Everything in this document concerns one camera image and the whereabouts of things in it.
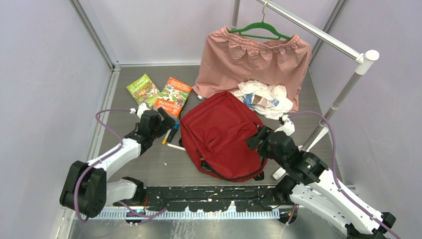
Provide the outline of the orange treehouse book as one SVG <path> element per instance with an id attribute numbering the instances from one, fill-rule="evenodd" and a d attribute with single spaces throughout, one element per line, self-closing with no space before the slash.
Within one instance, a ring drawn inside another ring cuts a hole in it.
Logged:
<path id="1" fill-rule="evenodd" d="M 178 118 L 191 91 L 191 86 L 170 77 L 164 89 L 158 94 L 154 108 L 162 108 L 169 116 Z"/>

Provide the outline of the red backpack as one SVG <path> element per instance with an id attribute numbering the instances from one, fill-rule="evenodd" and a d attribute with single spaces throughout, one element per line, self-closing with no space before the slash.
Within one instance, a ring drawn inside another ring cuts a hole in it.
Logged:
<path id="1" fill-rule="evenodd" d="M 230 182 L 260 181 L 267 159 L 249 149 L 246 140 L 262 126 L 259 116 L 237 97 L 220 92 L 181 118 L 181 143 L 204 174 Z"/>

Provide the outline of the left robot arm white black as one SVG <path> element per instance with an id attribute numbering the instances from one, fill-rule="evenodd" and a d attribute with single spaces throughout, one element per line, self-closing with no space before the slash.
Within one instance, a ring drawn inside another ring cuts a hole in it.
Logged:
<path id="1" fill-rule="evenodd" d="M 59 203 L 74 210 L 82 223 L 114 203 L 134 206 L 143 203 L 146 197 L 143 182 L 132 177 L 111 183 L 108 180 L 124 165 L 145 153 L 156 139 L 176 124 L 163 108 L 151 110 L 145 103 L 124 112 L 138 117 L 134 130 L 124 137 L 119 136 L 118 144 L 106 153 L 87 162 L 75 161 L 70 166 Z"/>

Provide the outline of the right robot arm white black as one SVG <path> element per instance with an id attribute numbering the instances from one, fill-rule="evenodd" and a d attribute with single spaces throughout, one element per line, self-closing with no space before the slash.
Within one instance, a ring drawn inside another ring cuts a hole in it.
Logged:
<path id="1" fill-rule="evenodd" d="M 286 174 L 277 184 L 277 200 L 301 205 L 339 229 L 348 239 L 383 239 L 396 217 L 380 212 L 338 181 L 318 156 L 302 151 L 283 131 L 263 126 L 250 138 L 248 147 L 276 161 Z"/>

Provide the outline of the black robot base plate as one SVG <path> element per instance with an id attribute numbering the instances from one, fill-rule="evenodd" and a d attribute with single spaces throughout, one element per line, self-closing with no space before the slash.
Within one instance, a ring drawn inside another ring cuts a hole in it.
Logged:
<path id="1" fill-rule="evenodd" d="M 295 209 L 292 202 L 276 195 L 274 186 L 168 186 L 146 187 L 140 199 L 124 200 L 134 208 L 144 206 L 152 211 L 163 208 L 168 212 L 226 212 L 231 206 L 236 212 L 269 212 L 272 209 Z"/>

